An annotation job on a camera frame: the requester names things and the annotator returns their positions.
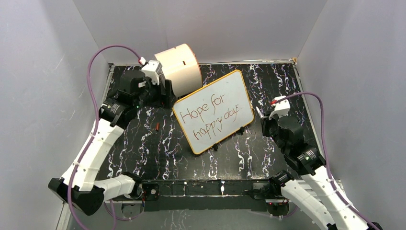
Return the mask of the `white whiteboard marker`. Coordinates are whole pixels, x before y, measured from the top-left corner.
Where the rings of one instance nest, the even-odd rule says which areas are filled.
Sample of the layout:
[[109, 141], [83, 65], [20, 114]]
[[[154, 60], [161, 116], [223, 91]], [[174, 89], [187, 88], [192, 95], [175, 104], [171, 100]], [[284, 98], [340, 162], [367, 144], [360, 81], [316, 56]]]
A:
[[258, 107], [256, 107], [256, 111], [257, 111], [257, 113], [258, 113], [260, 119], [262, 119], [262, 118], [264, 117], [264, 115], [263, 115], [263, 113], [261, 112], [261, 110], [260, 110]]

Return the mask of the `yellow framed whiteboard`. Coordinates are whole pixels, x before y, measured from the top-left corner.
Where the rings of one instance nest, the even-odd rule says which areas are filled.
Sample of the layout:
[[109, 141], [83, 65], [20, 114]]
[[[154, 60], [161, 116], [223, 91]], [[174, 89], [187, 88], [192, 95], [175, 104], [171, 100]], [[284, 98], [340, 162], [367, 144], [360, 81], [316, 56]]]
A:
[[195, 155], [199, 155], [254, 120], [240, 70], [178, 100], [172, 108]]

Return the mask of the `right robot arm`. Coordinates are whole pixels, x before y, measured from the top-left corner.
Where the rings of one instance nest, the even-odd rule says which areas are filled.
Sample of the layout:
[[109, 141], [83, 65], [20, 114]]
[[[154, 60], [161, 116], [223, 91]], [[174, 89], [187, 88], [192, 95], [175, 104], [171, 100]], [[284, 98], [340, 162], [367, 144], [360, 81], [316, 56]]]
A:
[[304, 139], [304, 128], [292, 116], [270, 113], [261, 119], [262, 132], [271, 137], [284, 160], [310, 186], [312, 195], [285, 170], [270, 178], [270, 194], [287, 198], [322, 230], [380, 230], [365, 220], [327, 170], [327, 162], [314, 145]]

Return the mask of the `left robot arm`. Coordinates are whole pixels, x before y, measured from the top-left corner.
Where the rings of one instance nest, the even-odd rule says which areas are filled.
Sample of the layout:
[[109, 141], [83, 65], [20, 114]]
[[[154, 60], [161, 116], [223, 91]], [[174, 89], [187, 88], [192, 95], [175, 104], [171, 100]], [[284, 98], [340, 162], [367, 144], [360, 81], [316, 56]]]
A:
[[144, 70], [122, 75], [115, 94], [106, 98], [98, 110], [94, 129], [80, 153], [60, 178], [50, 180], [48, 188], [88, 216], [116, 197], [142, 197], [142, 179], [133, 173], [124, 172], [101, 181], [96, 176], [110, 149], [142, 107], [173, 106], [173, 85], [163, 74], [148, 74]]

